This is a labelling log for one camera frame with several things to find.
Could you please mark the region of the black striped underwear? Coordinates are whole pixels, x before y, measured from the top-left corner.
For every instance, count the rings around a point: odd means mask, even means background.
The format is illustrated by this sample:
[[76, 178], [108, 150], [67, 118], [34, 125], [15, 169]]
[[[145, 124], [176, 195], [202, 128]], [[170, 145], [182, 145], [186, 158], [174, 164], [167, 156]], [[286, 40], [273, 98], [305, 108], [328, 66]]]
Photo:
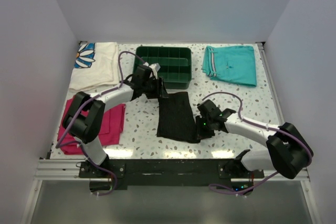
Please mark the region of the black striped underwear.
[[196, 123], [187, 92], [159, 98], [157, 136], [187, 143], [198, 143]]

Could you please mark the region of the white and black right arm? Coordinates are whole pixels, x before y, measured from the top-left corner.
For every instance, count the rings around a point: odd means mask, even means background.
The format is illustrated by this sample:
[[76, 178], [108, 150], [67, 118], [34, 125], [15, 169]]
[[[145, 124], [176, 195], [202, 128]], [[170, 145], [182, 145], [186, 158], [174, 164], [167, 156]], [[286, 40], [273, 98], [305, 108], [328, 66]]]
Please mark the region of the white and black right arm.
[[294, 179], [312, 162], [312, 149], [290, 123], [281, 126], [261, 123], [242, 116], [240, 111], [222, 111], [211, 100], [199, 103], [197, 108], [204, 120], [203, 126], [208, 131], [240, 135], [265, 147], [255, 153], [251, 150], [242, 151], [224, 166], [227, 173], [246, 178], [255, 170], [274, 169], [283, 177]]

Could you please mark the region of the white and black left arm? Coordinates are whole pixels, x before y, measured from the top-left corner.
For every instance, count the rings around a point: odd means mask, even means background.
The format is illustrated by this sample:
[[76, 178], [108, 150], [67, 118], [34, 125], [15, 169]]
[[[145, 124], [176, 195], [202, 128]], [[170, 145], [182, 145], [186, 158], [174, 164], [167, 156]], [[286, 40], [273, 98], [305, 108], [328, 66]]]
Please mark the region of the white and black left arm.
[[75, 138], [92, 163], [90, 171], [97, 178], [105, 177], [112, 170], [98, 137], [104, 113], [142, 95], [148, 99], [168, 98], [163, 78], [158, 76], [159, 69], [158, 63], [149, 65], [146, 62], [137, 66], [131, 80], [123, 80], [115, 88], [96, 94], [78, 92], [74, 96], [62, 125], [65, 134], [69, 133]]

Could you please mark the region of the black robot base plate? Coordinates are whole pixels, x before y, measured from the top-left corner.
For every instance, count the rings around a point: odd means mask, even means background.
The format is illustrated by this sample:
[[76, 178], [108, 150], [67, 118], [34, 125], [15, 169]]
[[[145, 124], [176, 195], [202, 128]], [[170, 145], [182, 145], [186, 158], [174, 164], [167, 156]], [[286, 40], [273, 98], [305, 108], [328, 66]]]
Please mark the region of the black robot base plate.
[[232, 184], [232, 179], [242, 179], [245, 187], [252, 179], [264, 178], [262, 170], [228, 173], [227, 163], [232, 159], [111, 159], [109, 170], [117, 177], [117, 189], [129, 186], [208, 186]]

